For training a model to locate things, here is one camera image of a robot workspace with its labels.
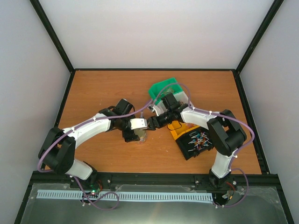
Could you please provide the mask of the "white jar lid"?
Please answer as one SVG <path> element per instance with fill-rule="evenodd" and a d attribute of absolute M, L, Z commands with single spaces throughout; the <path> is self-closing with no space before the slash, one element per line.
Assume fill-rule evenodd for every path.
<path fill-rule="evenodd" d="M 144 141 L 147 137 L 146 131 L 142 129 L 135 129 L 134 133 L 139 137 L 139 141 Z"/>

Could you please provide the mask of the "white plastic bin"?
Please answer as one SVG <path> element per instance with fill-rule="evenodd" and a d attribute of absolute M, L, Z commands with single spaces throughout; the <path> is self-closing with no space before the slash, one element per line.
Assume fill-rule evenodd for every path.
<path fill-rule="evenodd" d="M 164 112 L 174 111 L 180 106 L 188 103 L 188 96 L 185 92 L 180 92 L 177 94 L 168 93 L 161 98 L 161 101 L 157 104 Z"/>

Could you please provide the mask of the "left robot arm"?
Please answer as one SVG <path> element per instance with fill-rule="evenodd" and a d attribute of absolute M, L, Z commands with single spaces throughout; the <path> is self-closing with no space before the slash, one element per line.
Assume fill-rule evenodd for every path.
<path fill-rule="evenodd" d="M 97 182 L 96 169 L 87 162 L 76 159 L 75 150 L 95 135 L 114 129 L 122 131 L 126 142 L 139 140 L 130 124 L 135 116 L 128 116 L 134 110 L 131 103 L 121 99 L 116 106 L 102 109 L 78 125 L 64 129 L 51 128 L 38 154 L 38 168 L 45 164 L 55 174 L 75 176 L 87 188 L 94 187 Z"/>

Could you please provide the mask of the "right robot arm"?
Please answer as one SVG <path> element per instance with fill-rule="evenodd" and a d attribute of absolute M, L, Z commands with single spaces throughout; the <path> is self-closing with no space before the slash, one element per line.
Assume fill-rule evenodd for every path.
<path fill-rule="evenodd" d="M 205 112 L 181 104 L 172 93 L 162 98 L 166 111 L 147 119 L 147 129 L 154 131 L 173 121 L 190 123 L 205 129 L 209 141 L 217 151 L 214 164 L 209 171 L 209 181 L 217 189 L 228 179 L 231 173 L 233 157 L 247 139 L 240 123 L 230 110 Z"/>

